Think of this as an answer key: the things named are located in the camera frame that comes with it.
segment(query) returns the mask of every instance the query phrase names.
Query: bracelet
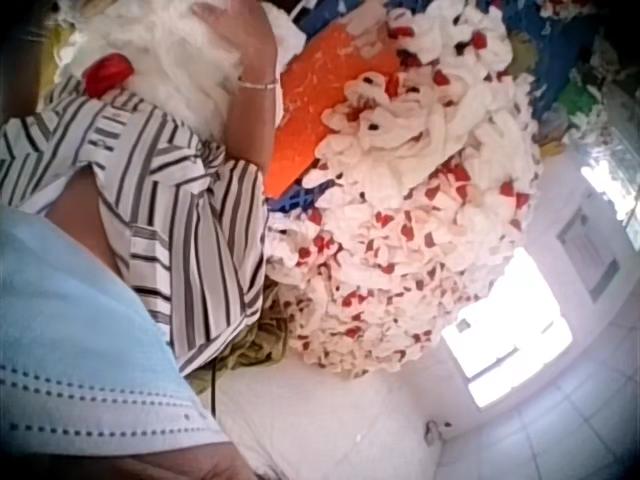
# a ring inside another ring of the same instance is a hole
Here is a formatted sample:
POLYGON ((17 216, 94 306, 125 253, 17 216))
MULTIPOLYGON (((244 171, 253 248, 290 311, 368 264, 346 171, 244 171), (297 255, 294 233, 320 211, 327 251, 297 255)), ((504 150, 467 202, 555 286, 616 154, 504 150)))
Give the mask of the bracelet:
POLYGON ((280 81, 276 78, 271 83, 249 83, 242 80, 242 78, 238 77, 238 85, 243 88, 251 88, 253 90, 273 90, 280 84, 280 81))

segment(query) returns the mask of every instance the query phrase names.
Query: light blue fabric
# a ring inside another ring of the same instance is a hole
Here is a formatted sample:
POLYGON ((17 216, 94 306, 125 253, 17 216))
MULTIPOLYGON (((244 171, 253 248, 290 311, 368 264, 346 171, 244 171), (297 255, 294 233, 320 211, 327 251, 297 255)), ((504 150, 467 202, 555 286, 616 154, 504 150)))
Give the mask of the light blue fabric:
POLYGON ((136 294, 42 217, 0 207, 0 434, 16 453, 226 441, 136 294))

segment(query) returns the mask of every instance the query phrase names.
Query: striped shirt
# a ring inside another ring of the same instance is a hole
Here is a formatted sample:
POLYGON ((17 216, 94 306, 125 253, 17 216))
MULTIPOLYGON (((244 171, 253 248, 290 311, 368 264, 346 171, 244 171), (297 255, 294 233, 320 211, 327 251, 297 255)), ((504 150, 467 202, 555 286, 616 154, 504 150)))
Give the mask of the striped shirt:
POLYGON ((262 175, 139 96, 91 99, 68 77, 0 130, 0 204, 45 214, 86 166, 123 279, 186 375, 260 314, 262 175))

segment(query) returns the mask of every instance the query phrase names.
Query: pile of clothes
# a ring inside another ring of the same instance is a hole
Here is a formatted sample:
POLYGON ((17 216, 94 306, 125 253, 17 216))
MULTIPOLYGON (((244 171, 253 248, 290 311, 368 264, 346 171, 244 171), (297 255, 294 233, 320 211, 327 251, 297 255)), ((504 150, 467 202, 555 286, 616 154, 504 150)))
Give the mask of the pile of clothes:
POLYGON ((360 32, 386 28, 404 68, 345 85, 302 179, 333 188, 269 220, 267 274, 280 285, 267 309, 308 363, 398 370, 488 295, 522 244, 541 171, 533 79, 505 70, 501 11, 466 3, 391 10, 360 32))

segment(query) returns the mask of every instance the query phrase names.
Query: orange fabric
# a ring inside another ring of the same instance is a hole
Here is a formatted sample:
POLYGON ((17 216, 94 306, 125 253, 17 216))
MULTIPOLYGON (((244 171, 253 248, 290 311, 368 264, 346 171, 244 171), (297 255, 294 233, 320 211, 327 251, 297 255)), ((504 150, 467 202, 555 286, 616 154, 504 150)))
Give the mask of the orange fabric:
POLYGON ((400 69, 395 48, 381 28, 383 48, 363 58, 344 24, 333 22, 315 37, 282 75, 285 116, 276 132, 266 195, 278 198, 311 165, 318 143, 329 133, 322 112, 345 101, 344 84, 368 71, 391 75, 400 69))

